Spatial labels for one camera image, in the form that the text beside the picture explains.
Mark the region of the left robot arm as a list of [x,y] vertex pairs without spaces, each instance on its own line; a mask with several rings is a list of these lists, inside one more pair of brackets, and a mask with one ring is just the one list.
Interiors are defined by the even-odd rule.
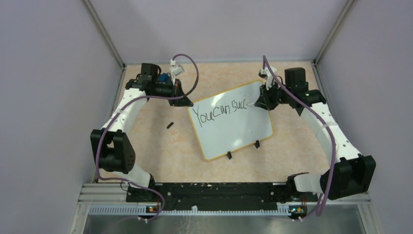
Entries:
[[126,83],[121,101],[110,119],[90,135],[99,179],[104,179],[100,174],[102,170],[115,173],[118,180],[137,189],[138,196],[147,202],[160,195],[152,175],[137,164],[128,134],[140,110],[151,98],[167,100],[174,107],[193,106],[177,78],[183,72],[180,64],[173,63],[168,73],[162,73],[160,66],[143,63],[136,78]]

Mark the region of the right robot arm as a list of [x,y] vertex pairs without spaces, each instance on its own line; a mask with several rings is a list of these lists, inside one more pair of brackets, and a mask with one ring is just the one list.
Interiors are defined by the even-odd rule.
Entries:
[[312,192],[336,200],[367,192],[376,168],[374,158],[364,156],[352,145],[332,117],[320,90],[309,89],[304,68],[286,69],[284,75],[285,82],[280,82],[275,68],[260,69],[259,76],[265,82],[254,106],[271,111],[280,104],[289,105],[309,125],[330,163],[330,169],[322,175],[289,176],[286,196],[298,201],[306,192]]

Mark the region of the yellow framed whiteboard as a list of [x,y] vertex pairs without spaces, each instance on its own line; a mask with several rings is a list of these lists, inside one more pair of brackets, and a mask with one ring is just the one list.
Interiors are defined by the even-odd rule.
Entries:
[[254,80],[194,102],[188,108],[203,158],[227,156],[273,135],[268,110],[247,106],[258,99],[263,82]]

